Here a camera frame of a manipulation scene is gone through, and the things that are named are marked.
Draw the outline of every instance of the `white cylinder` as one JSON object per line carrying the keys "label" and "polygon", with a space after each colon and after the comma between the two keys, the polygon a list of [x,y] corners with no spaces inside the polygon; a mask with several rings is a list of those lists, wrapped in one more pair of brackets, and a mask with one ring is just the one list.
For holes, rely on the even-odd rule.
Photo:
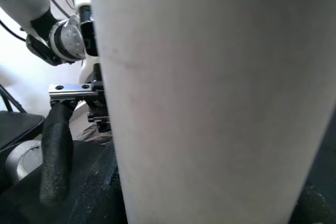
{"label": "white cylinder", "polygon": [[26,33],[38,36],[30,22],[50,9],[50,0],[0,0],[0,8],[21,25]]}
{"label": "white cylinder", "polygon": [[130,224],[286,224],[336,99],[335,0],[92,0]]}

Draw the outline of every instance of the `white wall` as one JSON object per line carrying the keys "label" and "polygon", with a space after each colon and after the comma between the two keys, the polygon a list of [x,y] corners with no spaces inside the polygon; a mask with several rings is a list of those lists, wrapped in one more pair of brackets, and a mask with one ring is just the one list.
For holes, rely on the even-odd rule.
{"label": "white wall", "polygon": [[[67,13],[73,10],[64,0],[56,0]],[[52,4],[51,11],[56,18],[63,14]],[[15,23],[2,9],[0,19],[15,33],[25,37]],[[81,62],[72,65],[50,66],[26,48],[24,42],[14,38],[0,27],[0,83],[30,113],[47,115],[49,106],[48,87],[51,83],[78,83]],[[5,109],[0,100],[0,110]]]}

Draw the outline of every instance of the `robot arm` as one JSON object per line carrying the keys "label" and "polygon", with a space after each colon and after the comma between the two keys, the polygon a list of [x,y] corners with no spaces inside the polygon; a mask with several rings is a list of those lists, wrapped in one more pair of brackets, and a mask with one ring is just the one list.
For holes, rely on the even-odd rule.
{"label": "robot arm", "polygon": [[50,0],[0,0],[0,7],[27,33],[28,49],[56,66],[85,59],[85,45],[79,18],[57,20]]}

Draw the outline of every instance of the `silver metal part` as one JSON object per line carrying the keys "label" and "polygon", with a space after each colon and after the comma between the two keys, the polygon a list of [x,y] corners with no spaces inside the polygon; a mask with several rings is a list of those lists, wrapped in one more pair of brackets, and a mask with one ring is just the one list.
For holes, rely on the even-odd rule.
{"label": "silver metal part", "polygon": [[61,42],[63,47],[79,60],[85,59],[84,41],[79,29],[79,20],[77,16],[71,16],[63,25],[61,31]]}
{"label": "silver metal part", "polygon": [[0,7],[19,23],[26,33],[39,37],[30,21],[41,17],[50,9],[50,0],[0,0]]}
{"label": "silver metal part", "polygon": [[[60,26],[62,26],[60,35],[62,46],[69,54],[75,57],[75,59],[62,54],[56,45],[56,31]],[[76,60],[85,59],[84,41],[78,28],[78,18],[76,16],[71,16],[70,19],[65,19],[54,24],[49,34],[49,41],[52,50],[62,60],[74,62]]]}
{"label": "silver metal part", "polygon": [[7,157],[6,173],[13,183],[19,182],[42,164],[41,141],[31,140],[19,144]]}
{"label": "silver metal part", "polygon": [[99,95],[99,92],[91,89],[91,84],[52,84],[49,86],[48,93],[51,100],[83,100],[85,97]]}
{"label": "silver metal part", "polygon": [[110,117],[109,116],[95,116],[91,118],[88,112],[88,121],[89,123],[110,122]]}
{"label": "silver metal part", "polygon": [[55,43],[55,32],[57,30],[57,28],[64,24],[66,22],[66,20],[62,20],[62,21],[59,21],[57,22],[56,24],[53,25],[53,27],[51,28],[50,30],[50,34],[49,34],[49,41],[50,41],[50,46],[51,46],[51,49],[54,51],[54,53],[59,57],[61,58],[63,61],[71,61],[71,62],[74,62],[74,59],[71,59],[71,58],[68,58],[66,57],[65,55],[61,54],[61,52],[58,50],[58,47],[56,46],[56,43]]}

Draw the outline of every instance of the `black fabric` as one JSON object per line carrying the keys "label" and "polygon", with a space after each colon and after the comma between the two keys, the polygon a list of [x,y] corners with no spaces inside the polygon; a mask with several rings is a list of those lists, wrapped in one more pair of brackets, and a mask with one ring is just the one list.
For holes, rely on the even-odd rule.
{"label": "black fabric", "polygon": [[70,193],[66,200],[54,207],[46,207],[40,203],[41,167],[39,167],[0,196],[1,224],[66,224],[68,222],[92,165],[105,149],[102,145],[80,141],[74,141],[74,147]]}
{"label": "black fabric", "polygon": [[43,121],[41,115],[0,111],[0,150],[35,138],[42,132]]}
{"label": "black fabric", "polygon": [[117,159],[110,142],[91,168],[68,224],[126,224]]}
{"label": "black fabric", "polygon": [[330,120],[290,224],[336,224],[336,110]]}
{"label": "black fabric", "polygon": [[46,206],[59,204],[69,192],[73,153],[69,120],[72,113],[67,106],[56,103],[44,123],[40,200]]}

